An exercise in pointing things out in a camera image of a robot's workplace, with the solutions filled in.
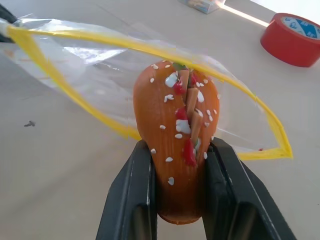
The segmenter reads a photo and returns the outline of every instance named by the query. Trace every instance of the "red tape roll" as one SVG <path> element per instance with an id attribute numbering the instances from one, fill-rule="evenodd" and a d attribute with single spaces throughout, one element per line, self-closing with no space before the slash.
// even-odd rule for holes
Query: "red tape roll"
<path id="1" fill-rule="evenodd" d="M 296 15 L 274 15 L 260 42 L 271 55 L 294 66 L 311 67 L 320 58 L 320 26 Z"/>

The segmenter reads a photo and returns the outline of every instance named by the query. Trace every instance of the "toy hot dog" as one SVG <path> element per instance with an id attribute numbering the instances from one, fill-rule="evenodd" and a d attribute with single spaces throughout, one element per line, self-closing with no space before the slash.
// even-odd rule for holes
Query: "toy hot dog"
<path id="1" fill-rule="evenodd" d="M 140 74 L 133 106 L 155 165 L 158 214 L 173 224 L 195 222 L 202 216 L 205 159 L 219 118 L 214 83 L 164 60 Z"/>

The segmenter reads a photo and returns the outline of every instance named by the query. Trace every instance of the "plastic bag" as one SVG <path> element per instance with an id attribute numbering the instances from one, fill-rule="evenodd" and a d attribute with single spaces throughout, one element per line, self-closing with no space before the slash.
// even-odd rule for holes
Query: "plastic bag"
<path id="1" fill-rule="evenodd" d="M 25 53 L 2 45 L 5 54 L 14 62 L 22 57 L 29 60 L 29 66 L 22 66 L 27 72 L 50 87 L 59 86 L 122 136 L 141 139 L 133 110 L 138 75 L 146 67 L 168 60 L 203 72 L 214 82 L 220 98 L 215 137 L 232 145 L 240 159 L 292 157 L 287 135 L 275 114 L 209 56 L 97 25 L 56 19 L 21 19 L 20 25 L 24 28 L 8 25 L 6 30 Z"/>

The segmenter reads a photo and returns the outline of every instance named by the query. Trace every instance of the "white sprinkle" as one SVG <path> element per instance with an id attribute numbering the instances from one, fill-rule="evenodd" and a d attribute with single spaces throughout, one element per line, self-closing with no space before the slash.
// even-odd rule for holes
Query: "white sprinkle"
<path id="1" fill-rule="evenodd" d="M 175 184 L 175 179 L 172 176 L 169 177 L 168 184 L 170 184 L 171 186 L 173 186 Z"/>
<path id="2" fill-rule="evenodd" d="M 166 161 L 167 163 L 170 163 L 170 162 L 172 162 L 173 160 L 174 160 L 174 159 L 173 159 L 172 157 L 167 157 L 165 161 Z"/>
<path id="3" fill-rule="evenodd" d="M 203 103 L 205 101 L 204 95 L 201 91 L 198 92 L 198 101 L 199 103 Z"/>
<path id="4" fill-rule="evenodd" d="M 172 94 L 169 94 L 167 96 L 164 96 L 164 102 L 166 103 L 167 101 L 169 100 L 173 100 L 174 99 L 174 96 Z"/>
<path id="5" fill-rule="evenodd" d="M 198 114 L 200 115 L 200 117 L 204 117 L 204 114 L 202 113 L 202 111 L 200 111 L 198 108 L 195 108 L 194 110 L 196 110 L 198 112 Z"/>
<path id="6" fill-rule="evenodd" d="M 188 120 L 182 120 L 182 119 L 177 119 L 175 121 L 175 129 L 178 132 L 182 132 L 184 134 L 190 134 L 191 133 L 191 129 L 190 129 L 190 125 L 188 123 Z"/>
<path id="7" fill-rule="evenodd" d="M 173 72 L 170 74 L 170 76 L 168 76 L 165 79 L 164 84 L 167 85 L 169 88 L 172 88 L 176 84 L 177 80 L 178 80 L 178 77 L 176 73 Z"/>
<path id="8" fill-rule="evenodd" d="M 174 137 L 175 137 L 176 139 L 182 139 L 182 134 L 181 134 L 181 133 L 178 133 L 178 134 L 174 135 Z"/>

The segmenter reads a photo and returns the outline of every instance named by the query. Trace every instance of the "hot dog bun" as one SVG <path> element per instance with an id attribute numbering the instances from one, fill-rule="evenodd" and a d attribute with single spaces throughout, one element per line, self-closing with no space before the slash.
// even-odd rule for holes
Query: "hot dog bun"
<path id="1" fill-rule="evenodd" d="M 158 214 L 169 223 L 188 224 L 202 215 L 205 159 L 217 128 L 218 98 L 207 76 L 177 71 L 169 61 L 147 67 L 135 82 L 137 129 L 155 165 Z"/>

